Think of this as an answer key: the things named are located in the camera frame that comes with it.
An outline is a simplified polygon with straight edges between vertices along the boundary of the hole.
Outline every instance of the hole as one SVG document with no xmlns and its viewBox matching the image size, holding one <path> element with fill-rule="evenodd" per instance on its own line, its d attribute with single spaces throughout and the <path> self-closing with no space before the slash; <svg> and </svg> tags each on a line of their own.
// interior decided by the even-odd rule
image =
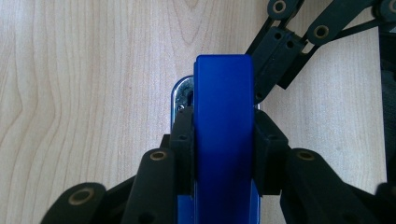
<svg viewBox="0 0 396 224">
<path fill-rule="evenodd" d="M 308 151 L 297 152 L 297 157 L 304 161 L 312 161 L 315 159 L 314 155 Z"/>
<path fill-rule="evenodd" d="M 275 39 L 279 40 L 280 38 L 282 38 L 282 34 L 281 33 L 276 33 L 275 34 Z"/>
<path fill-rule="evenodd" d="M 273 134 L 270 134 L 270 135 L 268 135 L 268 139 L 270 139 L 270 140 L 276 140 L 276 139 L 277 139 L 277 136 L 276 136 L 276 135 L 273 135 Z"/>
<path fill-rule="evenodd" d="M 156 151 L 151 153 L 149 157 L 154 161 L 161 161 L 166 158 L 166 153 L 164 151 Z"/>
<path fill-rule="evenodd" d="M 260 92 L 257 92 L 257 93 L 256 93 L 256 99 L 257 99 L 257 100 L 262 99 L 262 94 L 261 94 Z"/>
<path fill-rule="evenodd" d="M 187 140 L 187 136 L 186 135 L 179 135 L 178 139 L 180 140 Z"/>
<path fill-rule="evenodd" d="M 396 13 L 396 0 L 389 2 L 389 10 L 393 13 Z"/>
<path fill-rule="evenodd" d="M 344 213 L 342 215 L 342 218 L 343 218 L 343 220 L 345 220 L 347 223 L 350 223 L 350 224 L 359 224 L 359 223 L 361 223 L 359 217 L 356 216 L 353 213 L 349 213 L 349 212 L 348 213 Z"/>
<path fill-rule="evenodd" d="M 326 38 L 326 36 L 329 35 L 329 27 L 325 25 L 320 25 L 317 28 L 315 28 L 314 35 L 316 38 L 323 39 Z"/>
<path fill-rule="evenodd" d="M 286 46 L 287 46 L 289 49 L 292 49 L 292 48 L 294 47 L 294 43 L 291 42 L 291 41 L 288 41 L 288 43 L 286 43 Z"/>
<path fill-rule="evenodd" d="M 150 213 L 143 213 L 139 216 L 139 223 L 148 224 L 152 223 L 155 220 L 155 216 Z"/>
<path fill-rule="evenodd" d="M 286 9 L 286 3 L 282 0 L 276 1 L 273 5 L 273 11 L 277 14 L 284 12 Z"/>
<path fill-rule="evenodd" d="M 84 204 L 93 197 L 94 193 L 95 191 L 93 188 L 80 189 L 70 195 L 69 203 L 72 205 Z"/>
<path fill-rule="evenodd" d="M 187 95 L 187 106 L 194 105 L 194 91 L 190 91 Z"/>
</svg>

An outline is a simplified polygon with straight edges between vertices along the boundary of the blue object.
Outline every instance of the blue object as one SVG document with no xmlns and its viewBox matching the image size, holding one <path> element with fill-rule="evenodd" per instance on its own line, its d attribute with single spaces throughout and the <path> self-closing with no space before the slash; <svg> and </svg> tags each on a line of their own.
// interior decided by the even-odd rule
<svg viewBox="0 0 396 224">
<path fill-rule="evenodd" d="M 260 197 L 251 179 L 252 71 L 247 55 L 202 55 L 196 60 L 194 212 L 187 211 L 192 199 L 179 197 L 179 223 L 191 223 L 182 214 L 195 216 L 195 223 L 259 223 Z"/>
</svg>

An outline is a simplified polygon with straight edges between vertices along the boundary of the light wood surface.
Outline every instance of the light wood surface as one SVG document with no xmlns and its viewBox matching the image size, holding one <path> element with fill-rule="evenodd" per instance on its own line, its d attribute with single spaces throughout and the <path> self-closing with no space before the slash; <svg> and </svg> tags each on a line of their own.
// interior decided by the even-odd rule
<svg viewBox="0 0 396 224">
<path fill-rule="evenodd" d="M 290 28 L 329 2 L 305 1 Z M 265 19 L 261 0 L 0 1 L 0 223 L 38 223 L 66 189 L 134 175 L 196 56 L 244 53 Z M 262 107 L 347 183 L 386 180 L 376 29 L 320 49 Z M 265 197 L 262 223 L 282 221 Z"/>
</svg>

